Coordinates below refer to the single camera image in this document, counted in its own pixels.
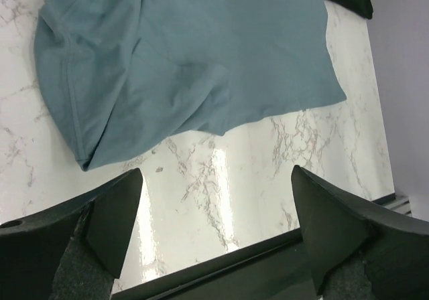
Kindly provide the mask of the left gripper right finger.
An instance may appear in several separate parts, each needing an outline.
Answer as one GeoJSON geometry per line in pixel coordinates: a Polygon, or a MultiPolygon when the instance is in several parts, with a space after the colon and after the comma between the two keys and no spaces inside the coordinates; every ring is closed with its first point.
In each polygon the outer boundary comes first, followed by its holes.
{"type": "Polygon", "coordinates": [[[428,223],[294,166],[292,191],[316,294],[427,299],[428,223]]]}

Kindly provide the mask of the blue-grey t-shirt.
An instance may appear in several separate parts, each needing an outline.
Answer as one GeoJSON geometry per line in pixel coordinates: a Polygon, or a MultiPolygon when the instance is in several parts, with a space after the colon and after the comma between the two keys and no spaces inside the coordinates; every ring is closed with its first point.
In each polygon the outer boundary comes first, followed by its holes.
{"type": "Polygon", "coordinates": [[[323,0],[45,0],[34,61],[82,170],[346,99],[323,0]]]}

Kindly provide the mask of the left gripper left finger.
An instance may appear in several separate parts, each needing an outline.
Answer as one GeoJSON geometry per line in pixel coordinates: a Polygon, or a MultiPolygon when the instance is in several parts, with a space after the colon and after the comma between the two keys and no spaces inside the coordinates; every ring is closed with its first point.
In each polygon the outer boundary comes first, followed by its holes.
{"type": "Polygon", "coordinates": [[[110,299],[139,207],[132,169],[103,185],[1,225],[2,299],[110,299]]]}

